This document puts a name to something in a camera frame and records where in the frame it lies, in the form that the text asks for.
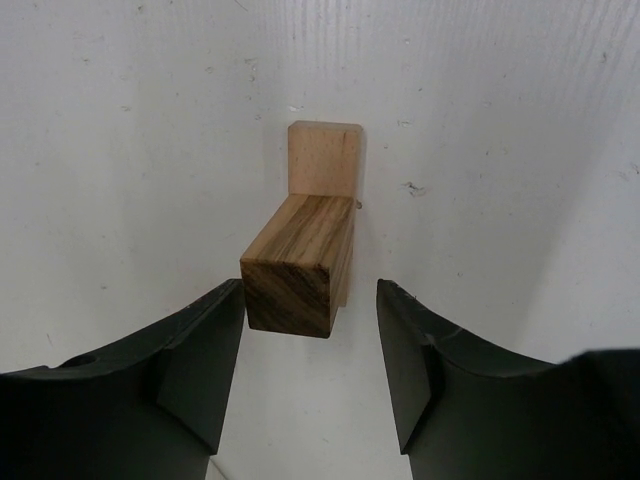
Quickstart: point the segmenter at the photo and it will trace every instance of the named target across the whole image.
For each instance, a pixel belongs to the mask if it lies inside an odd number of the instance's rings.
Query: black plastic part
[[[378,323],[414,480],[640,478],[640,351],[552,365],[378,281]]]
[[[58,368],[0,375],[0,478],[203,479],[243,321],[228,280]]]

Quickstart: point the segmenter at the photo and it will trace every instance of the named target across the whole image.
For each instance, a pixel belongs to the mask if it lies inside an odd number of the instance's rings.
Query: white wall
[[[349,305],[327,341],[245,330],[216,462],[230,480],[408,480],[378,277],[535,357],[640,343],[639,10],[5,0],[0,370],[238,276],[285,196],[287,125],[361,123]]]

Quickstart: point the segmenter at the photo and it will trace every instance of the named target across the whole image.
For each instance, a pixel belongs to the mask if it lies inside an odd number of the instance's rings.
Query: scuff mark
[[[242,5],[238,0],[233,0],[234,3],[236,5],[238,5],[241,9],[243,9],[245,12],[248,12],[249,10],[247,10],[247,7],[245,7],[244,5]]]
[[[402,187],[404,187],[409,195],[412,197],[424,197],[427,194],[427,189],[425,187],[416,187],[413,182],[403,183]]]
[[[244,64],[249,65],[251,70],[254,72],[258,69],[258,59],[257,58],[245,58]]]

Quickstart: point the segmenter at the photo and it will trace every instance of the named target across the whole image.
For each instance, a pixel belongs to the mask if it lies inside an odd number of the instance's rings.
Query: light wooden block
[[[289,193],[356,197],[362,127],[295,122],[289,127]]]

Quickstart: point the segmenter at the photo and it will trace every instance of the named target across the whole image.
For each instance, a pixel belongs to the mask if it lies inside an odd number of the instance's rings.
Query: wood grain
[[[295,122],[289,127],[289,193],[355,197],[362,127]]]
[[[354,198],[289,195],[240,259],[251,328],[329,337],[354,216]]]

